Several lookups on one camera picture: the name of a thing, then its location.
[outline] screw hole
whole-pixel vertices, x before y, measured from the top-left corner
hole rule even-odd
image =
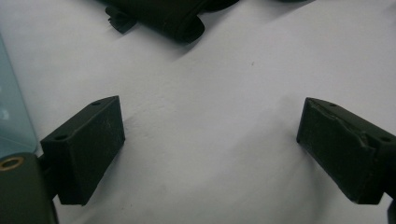
[[[55,137],[55,140],[64,140],[67,137],[67,134],[59,135]]]
[[[388,137],[381,137],[381,140],[384,142],[390,142],[390,138]]]
[[[5,161],[0,161],[0,171],[7,171],[17,168],[23,163],[23,157],[13,157]]]

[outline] white surface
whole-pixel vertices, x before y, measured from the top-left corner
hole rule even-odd
[[[396,134],[396,2],[246,0],[179,45],[127,35],[89,0],[0,2],[0,32],[39,139],[118,94],[127,140],[61,223],[387,223],[295,143],[304,98]]]

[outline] white table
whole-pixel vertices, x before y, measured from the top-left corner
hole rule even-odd
[[[241,1],[190,45],[105,7],[0,2],[37,139],[120,96],[122,152],[86,206],[55,199],[61,223],[387,223],[389,196],[350,202],[295,136],[307,96],[396,134],[396,1]]]

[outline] mounting hole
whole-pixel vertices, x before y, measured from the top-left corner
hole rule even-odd
[[[60,141],[60,140],[64,140],[65,138],[67,138],[67,134],[62,134],[62,135],[56,136],[55,140]]]
[[[388,137],[381,137],[381,140],[384,142],[390,142],[390,138]]]
[[[11,157],[0,161],[0,171],[8,171],[17,168],[23,164],[23,157]]]

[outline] black object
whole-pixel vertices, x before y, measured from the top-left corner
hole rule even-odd
[[[110,23],[125,33],[141,21],[176,41],[190,43],[202,35],[204,24],[198,18],[202,11],[216,11],[238,0],[105,0]]]
[[[118,96],[87,105],[41,141],[0,159],[0,223],[57,223],[52,199],[84,205],[125,140]]]
[[[343,107],[306,98],[299,142],[354,203],[396,196],[396,137]]]

